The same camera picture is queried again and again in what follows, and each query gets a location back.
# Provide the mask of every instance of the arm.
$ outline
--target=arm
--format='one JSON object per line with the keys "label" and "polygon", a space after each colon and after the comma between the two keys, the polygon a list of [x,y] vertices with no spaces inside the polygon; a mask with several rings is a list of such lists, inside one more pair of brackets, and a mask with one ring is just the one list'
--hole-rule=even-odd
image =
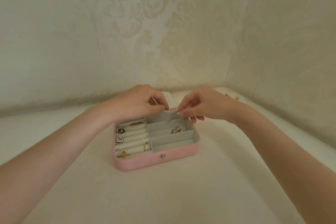
{"label": "arm", "polygon": [[[151,98],[162,105],[149,105]],[[161,92],[137,85],[87,111],[0,166],[0,223],[20,223],[85,147],[112,123],[168,109]]]}
{"label": "arm", "polygon": [[182,118],[227,120],[250,139],[307,224],[336,223],[336,173],[252,107],[202,86],[178,107]]}

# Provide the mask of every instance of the person's right arm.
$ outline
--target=person's right arm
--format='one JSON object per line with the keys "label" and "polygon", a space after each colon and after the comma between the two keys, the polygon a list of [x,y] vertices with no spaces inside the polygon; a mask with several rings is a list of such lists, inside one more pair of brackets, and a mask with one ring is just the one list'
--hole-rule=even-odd
{"label": "person's right arm", "polygon": [[182,118],[227,120],[251,140],[307,224],[336,223],[336,173],[252,107],[201,86],[186,95]]}

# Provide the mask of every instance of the jewelry box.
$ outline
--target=jewelry box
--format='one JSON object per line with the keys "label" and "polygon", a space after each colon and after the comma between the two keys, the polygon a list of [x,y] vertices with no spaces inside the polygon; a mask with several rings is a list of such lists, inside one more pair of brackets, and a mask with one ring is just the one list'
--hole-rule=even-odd
{"label": "jewelry box", "polygon": [[114,126],[112,154],[117,169],[129,171],[195,154],[200,136],[189,119],[177,116],[178,103],[162,92],[169,110],[123,120]]}

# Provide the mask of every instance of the hand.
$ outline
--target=hand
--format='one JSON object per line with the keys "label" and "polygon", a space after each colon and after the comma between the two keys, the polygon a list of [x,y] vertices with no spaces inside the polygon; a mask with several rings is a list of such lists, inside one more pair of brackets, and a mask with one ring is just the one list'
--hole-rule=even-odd
{"label": "hand", "polygon": [[200,86],[183,98],[177,112],[181,118],[190,118],[193,124],[204,117],[233,123],[233,110],[239,104],[239,101],[208,86]]}
{"label": "hand", "polygon": [[140,118],[169,109],[163,94],[149,85],[136,85],[101,105],[113,114],[112,122]]}

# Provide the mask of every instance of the damask wallpaper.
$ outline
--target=damask wallpaper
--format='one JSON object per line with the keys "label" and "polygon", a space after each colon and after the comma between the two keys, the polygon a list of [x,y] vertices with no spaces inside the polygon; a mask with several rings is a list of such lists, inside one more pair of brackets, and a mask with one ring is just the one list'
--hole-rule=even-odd
{"label": "damask wallpaper", "polygon": [[249,0],[227,85],[336,146],[335,0]]}
{"label": "damask wallpaper", "polygon": [[0,111],[223,85],[247,0],[0,0]]}

